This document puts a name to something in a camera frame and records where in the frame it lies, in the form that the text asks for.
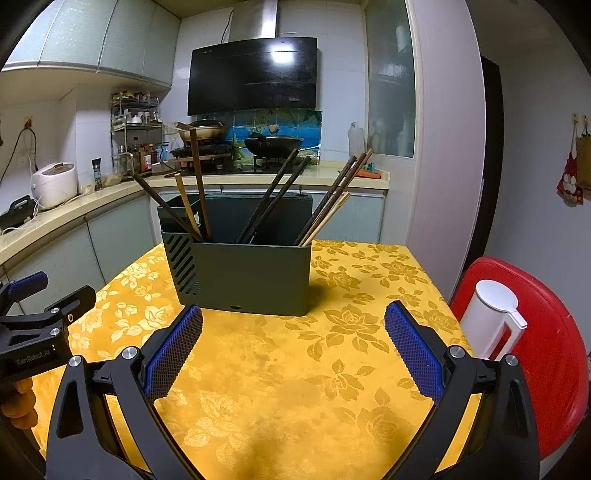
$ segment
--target red chair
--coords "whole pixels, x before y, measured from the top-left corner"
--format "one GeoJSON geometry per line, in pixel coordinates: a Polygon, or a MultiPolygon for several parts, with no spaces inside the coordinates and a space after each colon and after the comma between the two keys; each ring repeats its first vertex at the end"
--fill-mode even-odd
{"type": "Polygon", "coordinates": [[[479,280],[496,280],[509,287],[528,323],[512,353],[530,389],[543,459],[574,433],[585,414],[589,373],[583,339],[572,315],[548,287],[491,257],[477,259],[466,271],[451,305],[457,319],[464,315],[479,280]]]}

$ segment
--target green plastic container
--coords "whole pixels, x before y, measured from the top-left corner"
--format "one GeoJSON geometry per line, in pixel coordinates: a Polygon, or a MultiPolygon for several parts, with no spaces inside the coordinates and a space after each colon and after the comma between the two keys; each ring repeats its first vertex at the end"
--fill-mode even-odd
{"type": "MultiPolygon", "coordinates": [[[[199,243],[158,208],[179,302],[201,308],[284,316],[308,312],[311,246],[292,246],[312,214],[312,197],[287,193],[250,245],[234,244],[262,194],[206,196],[215,243],[199,243]]],[[[201,218],[198,195],[189,195],[201,218]]],[[[180,197],[168,204],[182,218],[180,197]]]]}

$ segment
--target table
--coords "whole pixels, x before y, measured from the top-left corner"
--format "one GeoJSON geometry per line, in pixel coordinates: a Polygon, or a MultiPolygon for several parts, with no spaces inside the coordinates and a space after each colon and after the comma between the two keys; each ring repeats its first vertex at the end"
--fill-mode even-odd
{"type": "MultiPolygon", "coordinates": [[[[162,245],[96,297],[70,327],[72,351],[88,361],[142,345],[182,309],[162,245]]],[[[393,300],[471,351],[406,247],[315,241],[310,297],[304,317],[203,311],[201,338],[155,406],[208,480],[381,479],[432,405],[384,329],[393,300]]],[[[34,379],[43,448],[62,372],[34,379]]],[[[115,399],[109,405],[130,457],[144,465],[115,399]]],[[[472,398],[440,468],[457,461],[477,406],[472,398]]]]}

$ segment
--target white rice cooker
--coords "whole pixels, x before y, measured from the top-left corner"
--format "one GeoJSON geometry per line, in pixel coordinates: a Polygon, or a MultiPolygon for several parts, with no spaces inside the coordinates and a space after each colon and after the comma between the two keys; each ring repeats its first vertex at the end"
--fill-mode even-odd
{"type": "Polygon", "coordinates": [[[36,171],[31,178],[31,193],[41,210],[64,203],[78,194],[78,175],[73,163],[53,163],[36,171]]]}

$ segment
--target doorway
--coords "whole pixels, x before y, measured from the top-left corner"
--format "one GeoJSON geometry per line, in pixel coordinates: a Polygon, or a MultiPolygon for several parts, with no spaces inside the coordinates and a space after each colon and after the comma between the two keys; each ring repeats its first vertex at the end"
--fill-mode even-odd
{"type": "Polygon", "coordinates": [[[484,169],[482,172],[482,193],[474,226],[474,233],[462,272],[479,257],[484,255],[492,221],[495,218],[496,201],[501,186],[503,148],[505,141],[505,117],[503,109],[503,87],[501,69],[493,61],[481,57],[486,99],[486,144],[484,169]]]}

